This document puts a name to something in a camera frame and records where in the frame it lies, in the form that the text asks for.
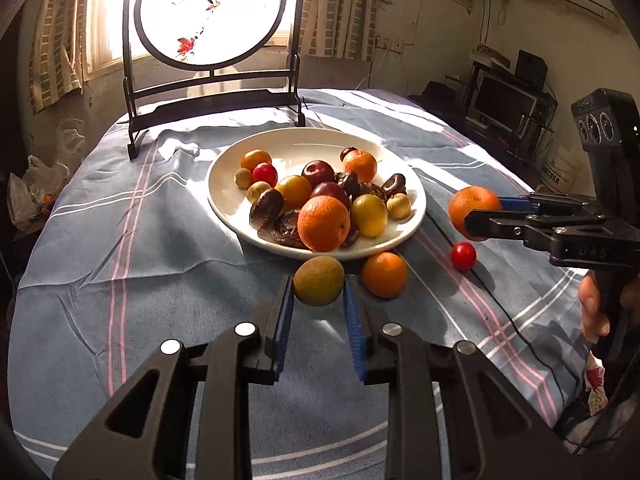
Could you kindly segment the person right hand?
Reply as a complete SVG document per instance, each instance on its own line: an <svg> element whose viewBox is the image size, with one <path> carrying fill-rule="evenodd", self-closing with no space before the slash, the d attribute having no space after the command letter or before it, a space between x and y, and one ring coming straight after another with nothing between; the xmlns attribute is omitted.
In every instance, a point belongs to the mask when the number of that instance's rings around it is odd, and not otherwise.
<svg viewBox="0 0 640 480"><path fill-rule="evenodd" d="M582 307L582 334L590 344L595 344L601 338L608 336L611 330L611 323L608 317L601 312L601 294L593 271L589 271L582 278L578 289L578 299ZM625 286L620 295L620 304L630 313L631 324L638 326L640 311L639 278L635 278Z"/></svg>

